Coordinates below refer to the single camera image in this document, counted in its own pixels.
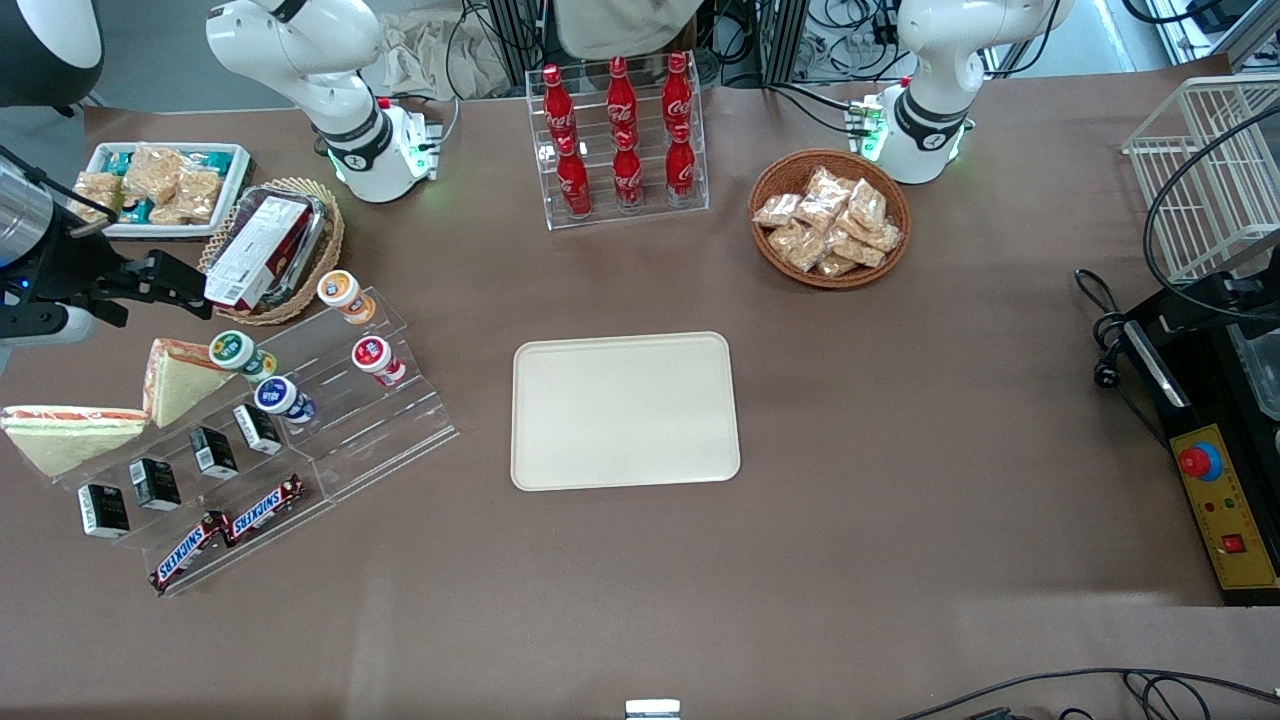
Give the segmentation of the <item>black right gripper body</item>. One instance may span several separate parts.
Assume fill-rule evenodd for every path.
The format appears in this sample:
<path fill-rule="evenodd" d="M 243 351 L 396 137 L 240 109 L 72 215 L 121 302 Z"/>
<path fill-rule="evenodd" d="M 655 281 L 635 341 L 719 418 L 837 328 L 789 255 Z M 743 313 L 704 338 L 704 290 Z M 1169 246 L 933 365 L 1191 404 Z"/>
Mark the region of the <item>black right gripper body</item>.
<path fill-rule="evenodd" d="M 3 268 L 3 306 L 36 323 L 63 323 L 72 309 L 92 320 L 127 323 L 129 310 L 111 297 L 133 290 L 129 264 L 100 234 L 46 238 Z"/>

